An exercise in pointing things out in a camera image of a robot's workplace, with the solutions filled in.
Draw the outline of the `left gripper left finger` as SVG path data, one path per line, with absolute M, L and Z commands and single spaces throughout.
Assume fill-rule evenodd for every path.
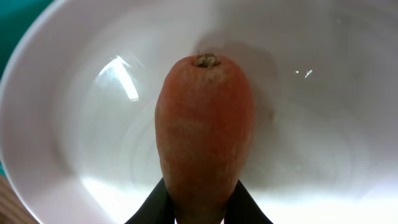
M 163 178 L 154 187 L 138 211 L 125 224 L 174 224 L 175 214 Z

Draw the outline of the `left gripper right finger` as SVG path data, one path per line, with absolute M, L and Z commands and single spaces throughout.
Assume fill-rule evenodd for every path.
M 224 224 L 273 224 L 239 180 L 226 205 Z

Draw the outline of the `orange carrot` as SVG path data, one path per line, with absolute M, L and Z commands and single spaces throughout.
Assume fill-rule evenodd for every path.
M 155 107 L 155 136 L 178 223 L 220 223 L 248 157 L 254 98 L 241 67 L 225 56 L 179 60 Z

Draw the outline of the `large pink plate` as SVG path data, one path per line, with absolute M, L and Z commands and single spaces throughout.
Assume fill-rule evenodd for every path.
M 52 2 L 1 80 L 1 162 L 39 222 L 137 212 L 164 78 L 198 52 L 250 80 L 241 182 L 272 222 L 397 222 L 396 1 Z

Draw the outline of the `teal plastic tray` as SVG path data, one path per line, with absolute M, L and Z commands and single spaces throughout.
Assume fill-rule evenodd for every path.
M 50 19 L 53 9 L 47 12 L 38 21 L 50 1 L 1 1 L 1 72 L 5 76 L 3 85 L 11 82 L 11 69 L 22 64 L 22 57 L 26 55 L 28 45 L 39 37 L 38 31 L 45 21 Z M 14 115 L 14 121 L 11 120 L 11 112 L 6 111 L 6 87 L 1 88 L 1 159 L 6 156 L 6 149 L 12 145 L 12 140 L 17 137 L 24 137 L 20 133 L 25 128 L 23 124 L 26 121 L 21 115 L 33 111 L 38 112 L 37 107 L 47 104 L 50 96 L 45 96 L 43 100 L 38 99 L 36 94 L 20 98 L 19 102 L 23 106 Z

